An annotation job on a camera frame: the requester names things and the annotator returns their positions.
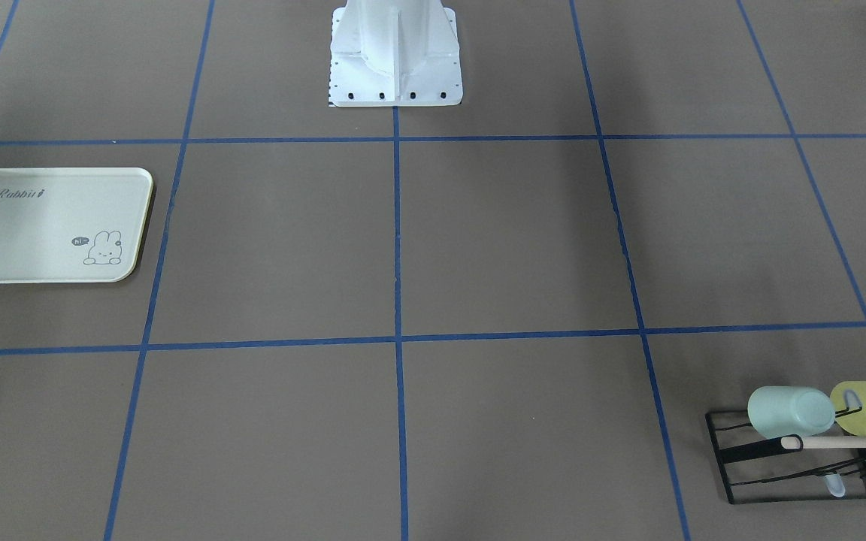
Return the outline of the light green plastic cup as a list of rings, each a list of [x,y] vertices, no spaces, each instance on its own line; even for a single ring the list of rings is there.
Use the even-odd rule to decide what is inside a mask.
[[[763,386],[752,392],[746,414],[753,429],[765,439],[823,434],[834,425],[831,398],[803,386]]]

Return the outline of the cream rabbit print tray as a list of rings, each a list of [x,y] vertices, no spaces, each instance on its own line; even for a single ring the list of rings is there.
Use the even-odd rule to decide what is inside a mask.
[[[0,284],[124,280],[153,189],[143,168],[0,168]]]

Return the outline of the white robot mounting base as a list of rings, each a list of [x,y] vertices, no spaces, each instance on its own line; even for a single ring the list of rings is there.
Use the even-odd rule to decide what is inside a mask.
[[[442,2],[347,1],[331,21],[329,106],[462,103],[456,14]]]

